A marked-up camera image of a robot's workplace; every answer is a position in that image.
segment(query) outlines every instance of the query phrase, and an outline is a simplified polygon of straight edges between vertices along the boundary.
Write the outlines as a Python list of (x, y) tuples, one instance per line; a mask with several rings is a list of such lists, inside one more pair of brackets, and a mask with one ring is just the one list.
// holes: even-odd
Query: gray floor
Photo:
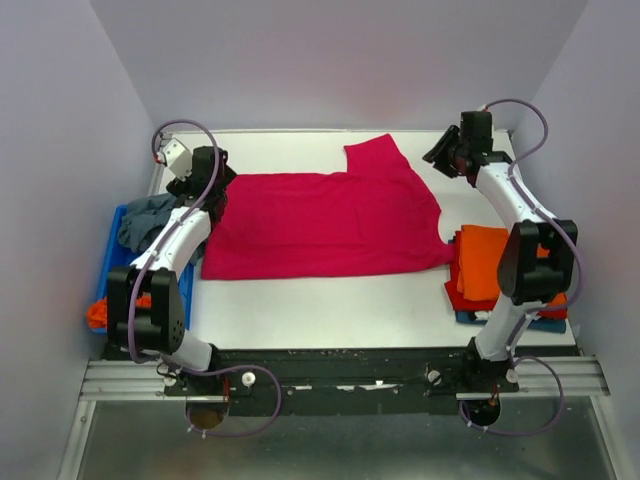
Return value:
[[(555, 405), (505, 401), (498, 425), (540, 426)], [(180, 402), (98, 404), (81, 478), (614, 478), (586, 398), (570, 400), (552, 431), (518, 439), (479, 434), (458, 417), (384, 415), (282, 417), (254, 437), (203, 440), (187, 433), (183, 408)]]

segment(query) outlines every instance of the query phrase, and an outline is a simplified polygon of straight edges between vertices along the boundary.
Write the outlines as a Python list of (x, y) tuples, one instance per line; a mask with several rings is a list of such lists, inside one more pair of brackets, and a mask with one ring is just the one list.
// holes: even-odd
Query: t-shirt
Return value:
[(381, 275), (451, 262), (440, 207), (391, 135), (344, 148), (346, 172), (238, 175), (202, 278)]

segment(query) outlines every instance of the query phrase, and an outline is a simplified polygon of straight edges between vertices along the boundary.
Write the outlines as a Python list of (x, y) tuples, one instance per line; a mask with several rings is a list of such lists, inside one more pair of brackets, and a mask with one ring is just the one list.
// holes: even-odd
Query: tabletop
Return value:
[[(224, 131), (215, 133), (238, 174), (346, 171), (344, 145), (391, 133), (411, 167), (433, 192), (449, 240), (462, 224), (502, 226), (491, 204), (465, 179), (450, 179), (422, 160), (442, 131)], [(174, 133), (190, 149), (207, 145), (202, 133)], [(494, 149), (513, 157), (507, 132)], [(156, 170), (152, 193), (173, 178)], [(287, 280), (201, 280), (199, 267), (190, 330), (221, 349), (462, 347), (480, 332), (455, 322), (444, 289), (447, 266), (397, 275)], [(527, 331), (520, 345), (574, 345), (565, 334)]]

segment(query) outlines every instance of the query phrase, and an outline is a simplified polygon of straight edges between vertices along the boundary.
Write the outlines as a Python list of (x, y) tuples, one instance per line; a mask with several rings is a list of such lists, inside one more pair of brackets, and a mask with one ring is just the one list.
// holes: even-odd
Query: blue bin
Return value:
[[(109, 243), (107, 243), (107, 251), (104, 255), (102, 264), (102, 272), (100, 273), (100, 282), (98, 283), (98, 291), (96, 292), (95, 301), (107, 296), (107, 274), (113, 267), (121, 267), (129, 265), (140, 256), (139, 253), (133, 253), (128, 248), (122, 247), (117, 240), (118, 230), (122, 223), (122, 217), (127, 213), (127, 206), (120, 205), (116, 208), (111, 224), (111, 232), (109, 233)], [(188, 263), (180, 277), (180, 293), (182, 294), (182, 307), (184, 308), (184, 325), (188, 330), (191, 325), (191, 296), (193, 294), (193, 274), (195, 268)], [(106, 328), (92, 328), (96, 333), (106, 334)]]

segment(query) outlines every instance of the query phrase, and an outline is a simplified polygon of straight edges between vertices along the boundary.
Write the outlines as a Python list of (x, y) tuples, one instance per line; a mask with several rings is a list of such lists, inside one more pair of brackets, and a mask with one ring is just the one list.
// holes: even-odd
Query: gray wall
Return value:
[[(592, 0), (535, 96), (551, 133), (523, 167), (539, 198), (574, 218), (586, 291), (572, 309), (580, 341), (598, 354), (629, 452), (640, 452), (640, 3)], [(527, 117), (522, 151), (538, 141)], [(640, 458), (636, 455), (640, 473)]]
[(145, 192), (151, 121), (86, 0), (0, 15), (0, 477), (55, 478), (114, 207)]
[(398, 130), (531, 99), (586, 0), (92, 4), (154, 122)]

